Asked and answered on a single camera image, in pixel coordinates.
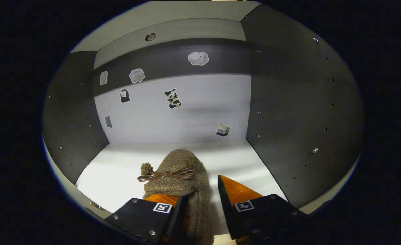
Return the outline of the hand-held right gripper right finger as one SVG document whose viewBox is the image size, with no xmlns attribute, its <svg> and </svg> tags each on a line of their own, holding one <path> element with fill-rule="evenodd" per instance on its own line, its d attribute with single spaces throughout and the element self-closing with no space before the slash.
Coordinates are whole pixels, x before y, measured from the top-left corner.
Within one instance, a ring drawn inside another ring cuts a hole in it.
<svg viewBox="0 0 401 245">
<path fill-rule="evenodd" d="M 221 205 L 233 240 L 286 240 L 307 222 L 307 214 L 277 194 L 232 202 L 229 181 L 218 175 Z"/>
</svg>

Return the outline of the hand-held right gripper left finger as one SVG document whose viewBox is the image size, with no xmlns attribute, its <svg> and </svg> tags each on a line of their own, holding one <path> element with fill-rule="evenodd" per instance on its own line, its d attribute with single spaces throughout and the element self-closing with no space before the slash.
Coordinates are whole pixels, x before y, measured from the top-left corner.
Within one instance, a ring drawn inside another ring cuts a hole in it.
<svg viewBox="0 0 401 245">
<path fill-rule="evenodd" d="M 105 221 L 128 238 L 132 245 L 182 245 L 188 196 L 179 196 L 176 206 L 132 198 Z"/>
</svg>

